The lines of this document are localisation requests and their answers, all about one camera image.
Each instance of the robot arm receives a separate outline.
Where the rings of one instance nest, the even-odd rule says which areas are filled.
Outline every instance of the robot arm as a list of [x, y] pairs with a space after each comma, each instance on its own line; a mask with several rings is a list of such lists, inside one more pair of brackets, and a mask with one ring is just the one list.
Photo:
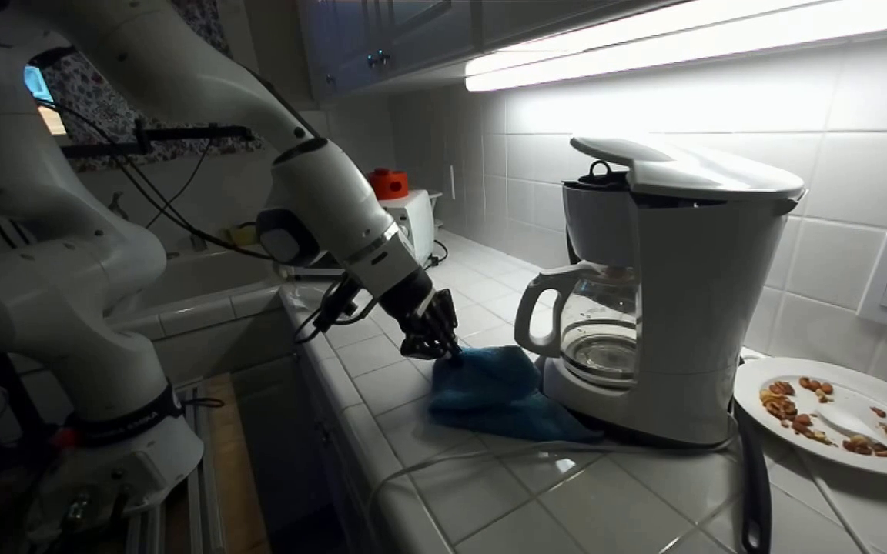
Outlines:
[[348, 153], [302, 123], [248, 72], [200, 39], [167, 0], [22, 0], [45, 18], [143, 112], [167, 123], [248, 126], [273, 161], [262, 248], [276, 262], [315, 255], [315, 242], [401, 319], [403, 355], [456, 351], [454, 305], [434, 294], [392, 217], [377, 204]]

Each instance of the cabinet door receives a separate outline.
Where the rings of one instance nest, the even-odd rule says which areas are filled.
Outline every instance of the cabinet door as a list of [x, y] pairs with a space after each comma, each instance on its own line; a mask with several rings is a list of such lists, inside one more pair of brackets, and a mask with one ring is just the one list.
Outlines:
[[588, 16], [623, 12], [649, 0], [480, 0], [480, 44], [503, 46]]
[[317, 95], [377, 76], [367, 67], [367, 55], [377, 52], [377, 12], [377, 0], [299, 0]]
[[474, 49], [471, 0], [383, 0], [384, 72], [412, 72]]

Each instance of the carafe handle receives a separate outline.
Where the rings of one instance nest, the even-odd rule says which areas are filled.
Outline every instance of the carafe handle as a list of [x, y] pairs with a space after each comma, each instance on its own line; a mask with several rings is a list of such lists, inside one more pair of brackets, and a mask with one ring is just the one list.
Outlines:
[[[515, 312], [515, 343], [528, 351], [535, 351], [541, 356], [558, 356], [561, 355], [561, 334], [564, 334], [564, 305], [565, 305], [565, 296], [573, 294], [577, 279], [581, 277], [598, 277], [598, 269], [588, 264], [588, 262], [578, 262], [578, 264], [570, 264], [570, 269], [553, 269], [553, 272], [541, 272], [532, 277], [532, 284], [528, 287], [524, 300], [516, 301], [516, 312]], [[535, 312], [535, 301], [544, 291], [553, 291], [558, 294], [558, 301], [552, 309], [552, 334], [544, 335], [532, 335], [530, 322], [532, 322], [532, 312]]]

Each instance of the coffee maker lid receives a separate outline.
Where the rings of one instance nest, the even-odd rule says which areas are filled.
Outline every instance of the coffee maker lid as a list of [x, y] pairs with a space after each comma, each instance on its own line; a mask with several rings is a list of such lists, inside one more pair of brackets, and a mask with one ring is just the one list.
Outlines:
[[679, 200], [777, 200], [799, 196], [803, 178], [727, 152], [658, 138], [570, 138], [588, 157], [629, 165], [631, 193]]

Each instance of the white cabinet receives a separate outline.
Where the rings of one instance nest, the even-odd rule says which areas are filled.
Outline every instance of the white cabinet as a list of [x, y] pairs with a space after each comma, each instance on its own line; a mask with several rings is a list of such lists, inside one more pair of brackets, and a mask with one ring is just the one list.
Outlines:
[[646, 6], [649, 0], [476, 0], [476, 4], [480, 4], [476, 18], [480, 46], [494, 49], [503, 44], [578, 26], [586, 18]]
[[299, 0], [317, 95], [474, 49], [471, 0]]
[[299, 12], [315, 92], [327, 98], [658, 4], [673, 0], [299, 0]]
[[297, 0], [216, 0], [232, 55], [291, 109], [315, 109]]

